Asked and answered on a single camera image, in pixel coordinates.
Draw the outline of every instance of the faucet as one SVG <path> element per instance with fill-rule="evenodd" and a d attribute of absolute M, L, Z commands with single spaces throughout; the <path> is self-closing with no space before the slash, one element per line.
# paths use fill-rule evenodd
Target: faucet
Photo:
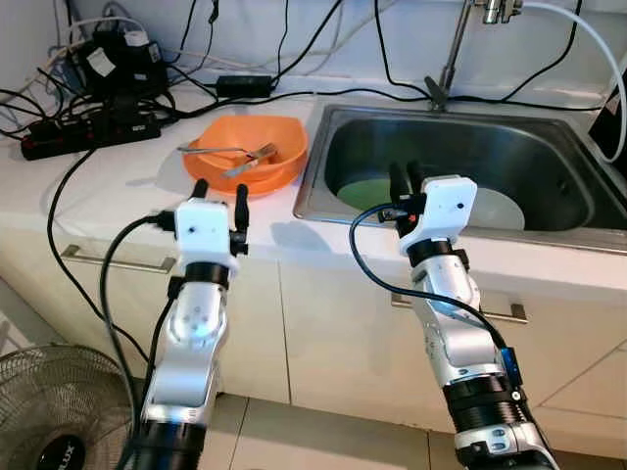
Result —
<path fill-rule="evenodd" d="M 468 23 L 470 9 L 473 6 L 484 8 L 484 24 L 505 24 L 509 23 L 511 17 L 520 14 L 522 0 L 463 0 L 458 25 L 453 37 L 453 44 L 449 52 L 449 60 L 442 69 L 440 81 L 436 84 L 431 77 L 425 79 L 429 92 L 433 97 L 431 100 L 431 109 L 433 111 L 445 111 L 446 109 L 446 102 L 451 93 L 451 85 L 455 76 L 455 63 L 458 59 L 459 46 Z"/>

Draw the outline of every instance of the electric fan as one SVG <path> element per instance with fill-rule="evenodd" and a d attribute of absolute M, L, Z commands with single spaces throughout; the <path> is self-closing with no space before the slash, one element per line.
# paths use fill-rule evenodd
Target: electric fan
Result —
<path fill-rule="evenodd" d="M 100 352 L 46 346 L 0 358 L 1 470 L 110 470 L 129 417 L 118 366 Z"/>

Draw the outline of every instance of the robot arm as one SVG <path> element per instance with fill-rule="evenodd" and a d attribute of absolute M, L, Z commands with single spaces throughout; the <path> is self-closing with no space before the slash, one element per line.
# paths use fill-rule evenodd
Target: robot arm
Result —
<path fill-rule="evenodd" d="M 456 175 L 422 181 L 416 164 L 408 173 L 414 194 L 401 170 L 391 167 L 397 209 L 379 218 L 396 221 L 414 289 L 478 310 L 480 293 L 467 272 L 465 252 L 452 248 L 470 217 L 476 184 Z M 459 462 L 468 470 L 558 470 L 527 406 L 513 349 L 494 327 L 489 331 L 485 319 L 449 303 L 414 297 L 413 306 L 457 429 Z"/>
<path fill-rule="evenodd" d="M 234 231 L 226 204 L 205 201 L 206 191 L 201 180 L 172 215 L 184 284 L 166 319 L 166 350 L 143 403 L 136 470 L 195 469 L 214 407 L 226 293 L 239 268 L 235 256 L 248 252 L 248 190 L 238 187 Z"/>

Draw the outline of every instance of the orange bowl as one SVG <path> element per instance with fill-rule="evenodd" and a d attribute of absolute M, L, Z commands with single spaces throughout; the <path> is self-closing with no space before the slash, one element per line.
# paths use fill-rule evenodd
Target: orange bowl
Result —
<path fill-rule="evenodd" d="M 269 143 L 276 146 L 276 154 L 234 178 L 226 178 L 223 174 L 249 161 L 243 153 L 186 154 L 183 163 L 192 177 L 207 179 L 214 190 L 234 194 L 237 185 L 244 183 L 248 185 L 249 194 L 261 196 L 292 182 L 305 165 L 308 138 L 298 119 L 282 116 L 223 116 L 190 144 L 193 148 L 241 147 L 254 151 Z"/>

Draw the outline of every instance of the white countertop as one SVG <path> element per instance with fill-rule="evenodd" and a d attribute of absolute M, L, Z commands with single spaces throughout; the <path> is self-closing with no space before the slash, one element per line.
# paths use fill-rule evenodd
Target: white countertop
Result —
<path fill-rule="evenodd" d="M 199 106 L 204 100 L 182 88 L 177 93 L 180 108 Z M 172 207 L 189 195 L 192 181 L 173 149 L 200 135 L 218 116 L 225 114 L 275 114 L 299 118 L 310 134 L 310 144 L 325 103 L 317 97 L 289 98 L 270 104 L 228 107 L 208 115 L 181 121 L 164 129 L 159 139 L 98 150 L 72 177 L 58 208 L 62 230 L 97 239 L 111 239 L 133 219 L 150 211 Z M 390 101 L 370 98 L 333 99 L 333 103 L 399 107 Z M 488 105 L 452 106 L 452 111 L 477 111 L 519 116 L 556 116 L 555 113 Z M 558 115 L 568 121 L 586 142 L 582 120 Z M 45 230 L 50 200 L 59 179 L 78 158 L 67 155 L 27 162 L 17 145 L 0 146 L 0 237 L 2 227 Z M 271 196 L 250 202 L 250 257 L 324 263 L 333 267 L 357 268 L 348 245 L 348 227 L 343 224 L 301 220 L 292 214 L 300 180 Z M 170 234 L 140 230 L 135 240 L 149 244 L 171 244 Z M 365 227 L 358 244 L 373 265 L 386 273 L 399 273 L 409 264 L 398 254 L 394 230 Z M 627 256 L 525 243 L 462 237 L 473 272 L 620 291 L 627 295 Z"/>

